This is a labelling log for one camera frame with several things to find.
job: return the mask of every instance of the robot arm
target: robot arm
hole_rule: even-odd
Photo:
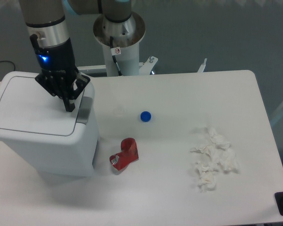
[[[74,100],[90,79],[81,75],[75,65],[62,0],[20,0],[19,2],[42,70],[35,79],[52,96],[58,96],[64,101],[66,111],[72,112],[75,108]],[[129,47],[138,43],[144,35],[143,21],[140,22],[142,29],[136,28],[137,16],[132,14],[131,0],[64,0],[64,3],[79,15],[103,14],[95,35],[99,42],[108,48]],[[139,60],[136,59],[138,71]],[[126,65],[129,64],[132,65],[132,61],[123,64],[125,75]],[[117,73],[115,65],[112,64],[109,68],[112,68],[110,74]]]

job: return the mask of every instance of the metal bracket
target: metal bracket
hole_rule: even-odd
[[[155,74],[153,71],[153,68],[155,64],[157,63],[158,58],[154,56],[150,56],[149,59],[145,62],[145,64],[140,68],[140,75],[146,75],[146,74]]]

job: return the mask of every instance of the white table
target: white table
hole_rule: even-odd
[[[250,71],[92,78],[101,143],[91,178],[38,173],[0,142],[0,226],[225,226],[283,221],[274,193],[283,168]],[[142,111],[150,122],[139,120]],[[240,174],[201,193],[190,153],[213,126],[233,144]],[[115,174],[126,137],[139,160]]]

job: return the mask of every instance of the metal cylinder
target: metal cylinder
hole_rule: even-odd
[[[19,3],[28,26],[53,23],[64,18],[61,0],[20,0]]]
[[[131,0],[102,0],[103,14],[114,23],[121,23],[131,16]]]

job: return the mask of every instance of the blue led light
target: blue led light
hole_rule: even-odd
[[[48,56],[41,56],[41,55],[39,55],[39,57],[41,57],[44,62],[46,62],[48,60]]]

